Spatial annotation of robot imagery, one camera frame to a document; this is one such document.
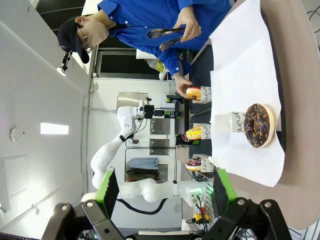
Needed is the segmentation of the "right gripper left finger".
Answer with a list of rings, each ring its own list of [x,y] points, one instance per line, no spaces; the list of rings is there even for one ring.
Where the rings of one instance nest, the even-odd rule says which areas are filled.
[[[124,240],[111,220],[118,193],[116,173],[109,170],[94,197],[77,206],[70,203],[55,206],[42,239],[76,240],[83,231],[93,230],[99,240]]]

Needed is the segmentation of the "person's left hand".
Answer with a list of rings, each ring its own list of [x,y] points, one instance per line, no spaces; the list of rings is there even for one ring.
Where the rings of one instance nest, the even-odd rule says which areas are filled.
[[[195,17],[193,6],[184,7],[177,18],[177,21],[174,25],[174,29],[180,28],[182,25],[185,25],[185,30],[181,42],[186,42],[198,37],[202,33],[202,29]]]

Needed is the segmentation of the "person's right hand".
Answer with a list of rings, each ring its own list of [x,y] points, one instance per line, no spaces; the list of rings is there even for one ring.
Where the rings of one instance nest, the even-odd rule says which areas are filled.
[[[192,82],[187,80],[180,73],[175,73],[173,78],[175,80],[176,92],[185,99],[190,99],[190,97],[187,95],[187,89],[192,86]]]

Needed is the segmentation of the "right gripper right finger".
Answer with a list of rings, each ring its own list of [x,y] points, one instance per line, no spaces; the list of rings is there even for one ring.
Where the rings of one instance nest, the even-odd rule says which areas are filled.
[[[290,240],[285,218],[278,203],[265,199],[255,203],[237,196],[225,169],[213,172],[210,194],[217,219],[204,235],[204,240],[234,240],[239,229],[251,230],[258,240]]]

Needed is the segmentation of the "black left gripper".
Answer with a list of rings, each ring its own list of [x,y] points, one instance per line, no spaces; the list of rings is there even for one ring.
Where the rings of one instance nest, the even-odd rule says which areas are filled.
[[[154,105],[145,105],[144,106],[144,118],[152,119],[155,117],[163,117],[165,115],[165,111],[161,109],[155,109]]]

